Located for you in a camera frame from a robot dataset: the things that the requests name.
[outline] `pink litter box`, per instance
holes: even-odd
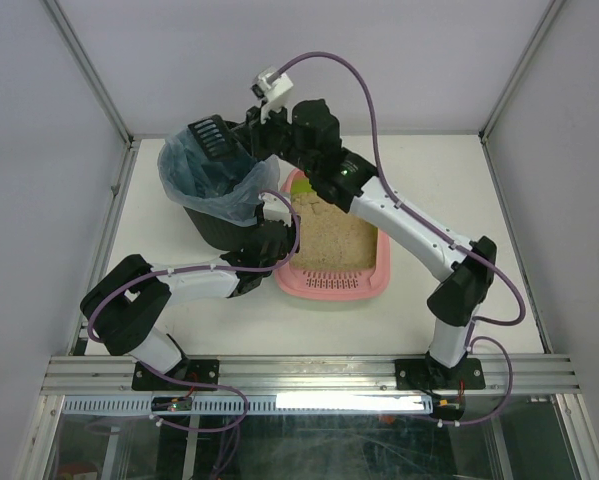
[[[305,178],[303,172],[293,170],[281,190],[289,193],[292,182],[302,178]],[[377,230],[375,266],[367,270],[304,270],[287,263],[275,270],[274,276],[279,287],[295,297],[335,302],[376,297],[390,281],[390,238]]]

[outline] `plastic bag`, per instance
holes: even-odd
[[[239,146],[235,159],[211,161],[186,128],[166,139],[161,149],[159,177],[170,200],[241,227],[256,223],[259,192],[277,189],[279,161],[257,162]]]

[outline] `metal frame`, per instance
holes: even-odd
[[[115,182],[110,186],[112,195],[110,196],[108,203],[97,250],[95,251],[91,263],[90,276],[88,278],[86,291],[92,289],[106,273],[108,260],[110,259],[110,253],[112,252],[115,235],[117,234],[117,227],[119,226],[121,212],[123,210],[124,203],[126,202],[126,195],[128,194],[128,188],[130,187],[130,179],[132,178],[132,172],[135,167],[135,161],[137,159],[137,153],[139,152],[140,146],[141,141],[135,140],[124,150],[123,157],[119,165],[119,171],[115,177]],[[75,325],[76,327],[66,349],[66,355],[71,355],[74,352],[75,346],[79,339],[87,339],[85,332],[87,322],[85,321],[79,309],[75,309],[75,319],[72,325]]]
[[[108,90],[101,81],[101,78],[90,61],[90,58],[88,58],[86,50],[83,48],[83,45],[77,38],[75,30],[70,24],[65,12],[59,5],[59,2],[57,0],[40,1],[46,10],[46,13],[48,13],[50,20],[59,31],[61,38],[66,44],[66,48],[68,48],[70,54],[75,59],[77,67],[79,70],[81,70],[84,79],[90,86],[92,93],[95,95],[97,102],[99,102],[99,105],[101,105],[101,108],[110,120],[110,123],[112,123],[113,127],[122,138],[124,143],[130,146],[132,144],[132,134],[130,133],[130,130],[128,130],[126,122],[121,117],[117,107],[115,107]]]
[[[504,358],[500,355],[477,357],[482,362],[486,390],[467,391],[466,395],[502,395],[507,384]],[[397,392],[394,360],[397,358],[421,357],[219,357],[219,383],[235,386],[254,400],[283,391],[327,390],[394,396]],[[511,358],[515,375],[513,395],[517,398],[555,395],[560,411],[564,414],[564,434],[571,444],[573,465],[582,472],[582,479],[599,479],[599,444],[589,426],[570,358],[567,355],[553,354],[521,354],[512,355]],[[134,366],[135,361],[131,357],[53,357],[41,389],[34,428],[27,440],[27,455],[19,465],[17,478],[43,478],[59,422],[57,413],[64,405],[71,405],[75,396],[87,395],[95,400],[91,405],[81,408],[79,413],[101,414],[102,408],[115,408],[111,403],[137,401],[138,404],[143,402],[145,406],[146,399],[153,394],[172,395],[172,392],[132,391],[130,386]],[[219,392],[199,392],[197,395],[201,398],[221,398]],[[494,446],[501,457],[502,452],[505,453],[505,444],[497,441],[496,425],[493,425],[493,429]],[[508,472],[507,468],[501,470],[503,479],[509,478],[506,476]]]
[[[246,395],[276,395],[283,391],[345,391],[394,395],[394,360],[423,358],[406,356],[226,356],[218,358],[219,384],[230,385]],[[469,390],[466,395],[503,394],[508,368],[501,355],[477,355],[482,362],[485,390]],[[567,355],[511,355],[514,369],[513,395],[581,393],[572,363]],[[52,357],[41,387],[42,395],[132,395],[135,360],[132,357],[88,355]],[[154,392],[172,395],[172,392]]]
[[[24,454],[17,463],[17,480],[40,480],[44,478],[52,446],[56,440],[60,413],[65,397],[47,395],[39,397],[30,430],[24,444]]]
[[[503,436],[503,429],[501,428],[501,421],[498,418],[493,418],[490,422],[491,436],[494,443],[494,448],[497,454],[498,468],[497,474],[501,480],[514,480],[512,474],[512,466],[510,465],[510,458],[508,457],[508,449],[506,448],[506,439]]]
[[[190,428],[199,428],[199,416],[191,416]],[[198,433],[188,434],[188,443],[186,444],[186,455],[183,461],[183,478],[192,478],[195,473],[195,460],[197,458],[197,437]]]
[[[497,199],[499,200],[499,205],[501,206],[501,212],[503,213],[504,222],[506,223],[506,230],[508,231],[508,235],[510,236],[510,241],[512,243],[512,250],[515,254],[517,264],[519,265],[523,285],[528,295],[530,311],[532,312],[532,315],[535,318],[535,321],[537,322],[537,329],[539,330],[539,336],[541,337],[541,343],[543,344],[544,350],[547,353],[553,353],[554,349],[552,347],[552,342],[550,341],[550,336],[548,335],[548,328],[546,327],[543,317],[539,313],[539,309],[537,308],[537,304],[533,295],[532,285],[530,279],[528,278],[528,275],[526,274],[526,267],[525,262],[523,260],[523,255],[521,254],[521,250],[519,249],[519,243],[517,242],[515,229],[512,225],[511,216],[509,213],[510,208],[508,207],[508,202],[506,201],[501,182],[499,181],[500,177],[497,175],[497,170],[492,161],[488,145],[488,139],[482,139],[481,147],[483,150],[483,154],[486,157],[486,164],[488,165],[488,170],[490,171],[490,178],[492,179],[492,184],[495,187],[495,193],[497,194]]]
[[[490,465],[490,472],[492,473],[492,480],[507,480],[503,477],[502,464],[509,459],[500,458],[499,448],[495,440],[495,432],[492,425],[484,425],[482,428],[484,441],[486,443],[486,454],[488,458],[488,464]]]
[[[532,32],[528,44],[521,53],[521,56],[519,57],[517,64],[513,68],[512,73],[510,74],[510,77],[506,82],[506,86],[499,95],[499,98],[497,99],[497,102],[495,103],[495,106],[492,109],[492,112],[490,113],[488,120],[486,121],[486,124],[481,129],[480,135],[483,138],[488,138],[494,130],[495,125],[501,117],[501,114],[508,105],[508,102],[512,98],[512,95],[517,90],[519,82],[528,70],[528,66],[534,58],[535,53],[537,53],[539,46],[543,43],[544,38],[550,31],[550,28],[552,27],[555,19],[561,12],[561,9],[566,4],[566,1],[567,0],[550,0],[550,3],[546,7],[546,10],[544,11],[541,19],[539,20],[539,23],[535,27],[535,30]]]

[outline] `purple cable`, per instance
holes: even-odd
[[[508,364],[508,388],[506,389],[506,393],[504,394],[503,399],[501,400],[501,402],[499,402],[499,405],[497,405],[492,412],[490,412],[487,415],[484,415],[483,417],[475,418],[473,420],[466,420],[465,422],[459,422],[458,426],[479,425],[480,423],[487,422],[488,420],[492,420],[494,417],[496,417],[503,411],[503,409],[506,407],[506,405],[510,401],[510,397],[512,396],[512,380],[513,380],[514,372],[512,371],[512,361],[510,360],[510,355],[508,355],[508,352],[506,351],[506,349],[504,348],[504,346],[501,343],[499,343],[497,340],[495,340],[494,338],[491,338],[491,337],[479,336],[479,337],[473,338],[472,342],[470,342],[470,348],[472,348],[472,346],[479,340],[487,340],[489,342],[494,343],[497,347],[499,347],[499,349],[501,350],[501,353],[503,353],[503,357],[506,359],[506,363]],[[437,424],[439,423],[439,420],[434,419],[434,418],[430,418],[430,417],[419,417],[419,418],[422,420],[434,422]],[[450,427],[453,427],[455,425],[455,422],[451,422],[449,420],[441,420],[441,423],[442,423],[442,425],[448,425]]]
[[[239,449],[239,442],[241,441],[241,429],[239,428],[239,425],[233,428],[230,438],[227,442],[225,442],[224,434],[225,432],[222,434],[221,445],[219,446],[219,454],[217,455],[215,464],[212,467],[212,472],[210,473],[211,480],[215,480],[226,468],[228,468],[228,465],[230,465],[230,462],[232,462],[232,459]],[[230,444],[232,444],[230,455],[228,455],[228,459],[225,462],[221,463],[228,452],[228,449],[230,448]]]
[[[281,268],[285,264],[287,264],[290,261],[290,259],[293,257],[293,255],[295,253],[297,253],[297,249],[299,248],[299,228],[300,228],[299,216],[297,215],[297,212],[295,212],[295,210],[294,210],[294,208],[292,208],[292,205],[290,204],[290,202],[288,200],[286,200],[285,197],[283,195],[281,195],[279,192],[275,192],[274,190],[266,189],[266,190],[262,190],[261,193],[269,193],[269,194],[277,197],[279,200],[281,200],[281,203],[283,203],[290,211],[290,215],[292,216],[292,221],[294,222],[295,228],[296,228],[295,243],[292,246],[292,249],[290,250],[288,255],[286,255],[286,258],[284,258],[282,261],[280,261],[279,263],[277,263],[271,267],[254,268],[254,267],[233,267],[233,266],[217,265],[214,267],[215,270],[225,270],[225,271],[229,271],[229,272],[253,272],[253,273],[272,272],[273,270],[277,270],[278,268]],[[210,265],[191,265],[189,267],[175,268],[173,271],[173,274],[179,275],[181,273],[199,272],[202,270],[210,270],[211,268],[212,267]],[[88,337],[90,338],[90,340],[92,340],[93,342],[102,343],[101,339],[95,333],[94,325],[95,325],[95,320],[97,319],[97,317],[99,316],[101,311],[104,308],[106,308],[106,305],[108,305],[114,298],[116,298],[118,295],[121,295],[129,288],[134,287],[135,285],[137,285],[145,280],[148,280],[149,278],[160,277],[162,275],[168,275],[168,271],[167,270],[158,270],[156,272],[146,273],[145,275],[141,275],[140,277],[137,277],[137,278],[129,281],[128,283],[123,284],[121,287],[117,288],[114,292],[112,292],[110,295],[108,295],[106,298],[104,298],[103,301],[99,305],[97,305],[97,308],[95,308],[94,312],[92,312],[92,315],[90,315],[90,318],[88,319],[87,330],[88,330]]]
[[[150,365],[148,365],[146,363],[141,362],[141,364],[150,373],[161,378],[162,380],[165,380],[166,382],[174,383],[175,385],[183,385],[185,387],[211,388],[214,390],[223,390],[225,392],[234,393],[235,395],[238,395],[239,397],[241,397],[241,399],[243,400],[243,412],[241,413],[241,415],[239,415],[233,422],[229,423],[228,425],[224,425],[223,427],[217,427],[217,428],[184,427],[183,425],[177,425],[176,423],[172,423],[172,422],[169,422],[168,420],[165,420],[163,417],[154,415],[154,417],[157,418],[157,420],[161,421],[165,425],[168,425],[169,427],[173,427],[178,430],[183,430],[184,432],[191,432],[191,433],[221,433],[221,432],[225,432],[226,430],[230,430],[233,427],[236,427],[241,422],[243,422],[243,419],[246,418],[246,415],[248,415],[248,410],[250,408],[250,404],[248,402],[248,397],[246,397],[244,395],[244,393],[241,390],[239,390],[238,388],[231,387],[229,385],[214,385],[211,383],[187,382],[185,380],[177,380],[176,378],[172,378],[167,375],[164,375],[159,370],[152,368]]]
[[[439,236],[448,245],[455,245],[455,248],[457,250],[459,250],[461,253],[478,261],[485,267],[492,270],[501,280],[503,280],[503,282],[508,286],[510,291],[512,291],[512,294],[515,296],[515,299],[517,300],[517,303],[519,304],[519,316],[514,320],[503,321],[503,320],[495,320],[492,318],[482,317],[482,316],[476,316],[476,317],[474,317],[474,320],[480,320],[482,322],[490,323],[492,325],[507,326],[507,327],[512,327],[514,325],[518,325],[519,323],[521,323],[522,320],[526,316],[526,305],[523,301],[523,297],[521,296],[521,292],[519,292],[519,290],[517,289],[515,284],[512,283],[512,281],[506,276],[506,274],[504,274],[499,269],[499,267],[490,263],[485,258],[480,257],[476,253],[473,253],[472,251],[468,250],[463,245],[456,245],[454,239],[452,237],[450,237],[449,235],[447,235],[446,232],[437,228],[434,224],[430,223],[428,220],[426,220],[424,217],[419,215],[416,211],[414,211],[412,208],[408,207],[406,204],[401,203],[401,200],[399,199],[399,197],[397,197],[397,195],[395,195],[393,190],[390,188],[390,185],[388,184],[388,180],[386,179],[386,174],[383,170],[383,166],[381,164],[381,159],[379,156],[377,116],[376,116],[376,112],[375,112],[374,103],[372,102],[372,96],[370,95],[370,89],[368,88],[368,85],[366,84],[365,80],[363,79],[363,77],[361,76],[359,71],[355,67],[353,67],[351,63],[349,63],[347,60],[341,58],[339,55],[335,55],[335,54],[329,53],[329,52],[308,52],[308,53],[304,53],[302,55],[299,55],[299,56],[293,58],[288,63],[283,65],[279,70],[277,70],[276,78],[278,78],[280,75],[282,75],[283,73],[288,71],[294,65],[296,65],[299,62],[302,62],[304,60],[307,60],[309,58],[327,58],[330,60],[334,60],[335,62],[346,67],[350,71],[350,73],[352,73],[354,75],[354,77],[357,79],[357,81],[359,82],[359,85],[361,86],[361,89],[363,90],[363,93],[366,97],[366,102],[368,103],[368,110],[370,112],[370,128],[371,128],[371,133],[372,133],[372,149],[374,151],[375,163],[377,165],[377,171],[379,174],[378,175],[379,181],[381,182],[381,185],[383,185],[386,195],[388,195],[388,197],[390,197],[390,199],[393,202],[395,202],[396,205],[399,205],[403,211],[405,211],[408,215],[410,215],[412,218],[417,220],[421,225],[426,227],[428,230],[430,230],[431,232],[433,232],[434,234]]]

